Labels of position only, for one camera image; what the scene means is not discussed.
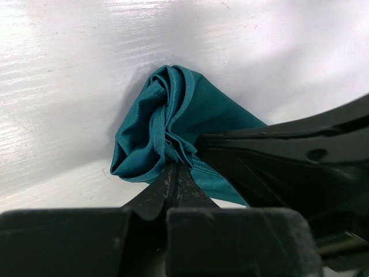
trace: teal fabric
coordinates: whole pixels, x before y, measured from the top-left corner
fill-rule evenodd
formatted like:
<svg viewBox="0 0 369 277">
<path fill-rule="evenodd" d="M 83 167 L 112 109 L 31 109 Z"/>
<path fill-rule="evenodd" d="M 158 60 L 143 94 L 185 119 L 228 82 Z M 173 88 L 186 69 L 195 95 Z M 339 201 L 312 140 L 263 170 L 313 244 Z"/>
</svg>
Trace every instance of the teal fabric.
<svg viewBox="0 0 369 277">
<path fill-rule="evenodd" d="M 163 66 L 147 80 L 115 136 L 111 174 L 153 182 L 170 160 L 185 163 L 210 197 L 245 204 L 233 187 L 196 157 L 200 134 L 265 126 L 203 75 Z"/>
</svg>

